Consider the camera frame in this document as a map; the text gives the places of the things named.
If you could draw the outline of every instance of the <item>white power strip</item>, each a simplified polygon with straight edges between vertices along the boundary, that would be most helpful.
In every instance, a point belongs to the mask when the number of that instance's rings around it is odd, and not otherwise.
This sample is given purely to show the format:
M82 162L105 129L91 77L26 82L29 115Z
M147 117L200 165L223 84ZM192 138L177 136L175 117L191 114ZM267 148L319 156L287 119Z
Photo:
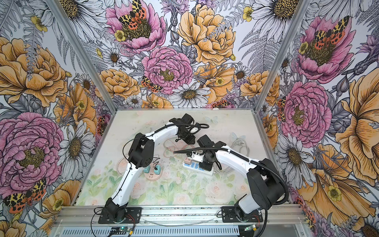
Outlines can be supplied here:
M211 171L207 171L207 170L204 170L204 169L200 168L199 167L199 163L195 162L195 161L192 161L190 165L182 162L182 165L183 165L184 168L186 168L188 170L191 170L191 171L196 171L196 172L199 172L199 173L202 173L202 174L206 174L208 176L212 176L213 175L213 166L212 166L212 170Z

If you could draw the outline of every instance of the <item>metal post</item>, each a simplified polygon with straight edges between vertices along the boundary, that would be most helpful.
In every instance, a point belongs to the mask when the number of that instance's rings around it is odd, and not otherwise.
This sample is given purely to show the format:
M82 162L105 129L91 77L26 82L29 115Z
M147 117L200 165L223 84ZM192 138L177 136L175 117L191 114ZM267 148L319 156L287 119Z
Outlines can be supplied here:
M283 37L282 44L280 45L280 48L279 48L278 53L276 54L274 63L271 66L271 69L267 76L266 83L262 88L262 92L260 93L258 97L257 103L255 104L255 107L254 107L255 111L259 111L259 109L262 107L263 102L265 101L266 96L270 90L270 87L274 83L275 76L279 70L279 67L284 60L286 51L289 48L290 44L292 43L293 36L296 34L297 30L299 29L299 26L301 25L301 21L303 20L304 15L307 12L310 2L311 2L310 0L299 1L296 11L293 15L292 21L290 23L290 27L286 35Z
M46 1L46 4L51 10L51 12L53 13L55 20L59 23L59 26L63 30L69 42L71 43L73 49L78 54L81 62L84 64L84 67L87 69L90 77L95 82L99 92L104 98L105 103L108 105L108 108L111 114L114 115L116 113L117 108L114 105L111 96L105 89L104 84L102 80L100 79L100 76L97 73L95 66L93 65L91 59L89 58L87 52L85 51L83 45L81 44L81 41L78 35L76 34L76 30L73 27L73 25L70 23L71 21L67 17L66 12L62 8L61 4L59 3L59 0L49 0L49 1Z

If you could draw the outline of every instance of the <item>wall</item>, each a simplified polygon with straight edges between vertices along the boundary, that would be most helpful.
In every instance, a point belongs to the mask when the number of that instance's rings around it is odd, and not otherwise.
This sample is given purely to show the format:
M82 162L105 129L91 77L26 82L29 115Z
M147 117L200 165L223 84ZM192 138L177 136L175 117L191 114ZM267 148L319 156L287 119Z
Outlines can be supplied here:
M259 113L312 234L378 236L379 1L311 6Z
M46 237L110 115L44 1L0 5L0 233Z
M141 0L133 21L132 0L61 5L117 107L249 108L298 0L277 2Z

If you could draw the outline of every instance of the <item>floral tabletop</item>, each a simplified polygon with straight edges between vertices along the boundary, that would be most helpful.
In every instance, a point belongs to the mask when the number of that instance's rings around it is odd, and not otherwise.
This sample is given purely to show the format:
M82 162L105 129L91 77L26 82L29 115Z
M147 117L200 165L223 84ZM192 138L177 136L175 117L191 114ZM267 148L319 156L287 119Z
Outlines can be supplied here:
M119 185L127 165L121 153L123 145L136 133L150 132L171 118L181 118L184 113L186 111L181 110L118 111L76 205L104 205ZM250 110L191 110L188 113L196 122L210 125L209 129L197 133L196 139L207 134L214 142L223 141L250 157L254 154L255 159L266 158ZM173 154L173 151L198 145L175 142L175 139L170 138L155 147L154 156L160 158L157 161L162 175L150 181L142 173L134 185L129 205L234 204L249 192L246 177L230 167L223 165L222 171L212 176L185 169L182 166L185 155Z

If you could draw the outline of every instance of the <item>floral tablecloth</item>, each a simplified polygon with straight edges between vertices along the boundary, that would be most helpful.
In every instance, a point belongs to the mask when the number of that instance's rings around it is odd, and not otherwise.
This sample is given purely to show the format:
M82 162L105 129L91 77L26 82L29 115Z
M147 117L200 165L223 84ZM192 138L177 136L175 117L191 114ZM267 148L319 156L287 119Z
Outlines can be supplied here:
M196 134L197 139L207 134L214 142L221 140L243 154L249 152L252 158L266 158L250 110L119 111L76 205L104 205L116 190L127 165L121 153L123 145L136 133L150 132L171 118L181 118L186 112L196 122L210 125L209 129L202 129ZM214 172L213 176L183 168L182 161L186 155L173 154L172 151L198 145L175 142L175 139L168 139L155 148L154 156L160 158L162 176L157 181L149 181L142 173L130 195L129 205L234 204L249 192L246 177L227 166L223 165L223 171L228 173Z

